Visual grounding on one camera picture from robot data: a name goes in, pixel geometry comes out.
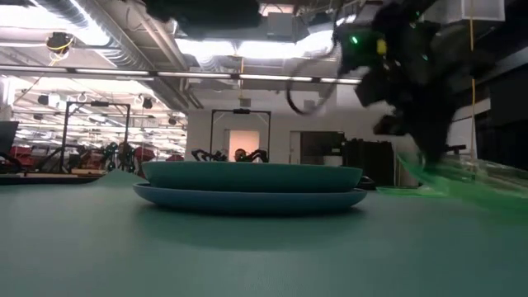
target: desk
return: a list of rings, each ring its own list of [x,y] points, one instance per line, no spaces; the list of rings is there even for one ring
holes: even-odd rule
[[[345,214],[183,214],[130,182],[0,187],[0,295],[526,296],[528,224],[370,193]]]

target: stacked plates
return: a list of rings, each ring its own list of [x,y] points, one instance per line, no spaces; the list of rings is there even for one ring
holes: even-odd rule
[[[209,213],[303,215],[346,210],[365,198],[362,171],[270,163],[149,162],[135,192],[157,205]]]

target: teal bowl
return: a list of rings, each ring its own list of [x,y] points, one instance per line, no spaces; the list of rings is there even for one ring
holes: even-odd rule
[[[231,162],[146,162],[154,187],[266,193],[333,193],[354,189],[363,173],[353,167]]]

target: monitor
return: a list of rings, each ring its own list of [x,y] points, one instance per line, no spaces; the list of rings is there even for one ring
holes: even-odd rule
[[[17,135],[17,121],[0,120],[0,153],[9,154]]]

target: green transparent object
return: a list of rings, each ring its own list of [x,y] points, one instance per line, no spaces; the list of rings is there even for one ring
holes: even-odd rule
[[[398,187],[398,186],[378,186],[376,190],[389,196],[411,196],[411,197],[430,197],[442,198],[446,197],[445,193],[435,191],[429,186],[420,186],[418,188]]]
[[[469,156],[446,156],[427,170],[419,154],[399,153],[398,158],[411,175],[435,191],[492,210],[528,214],[526,171]]]

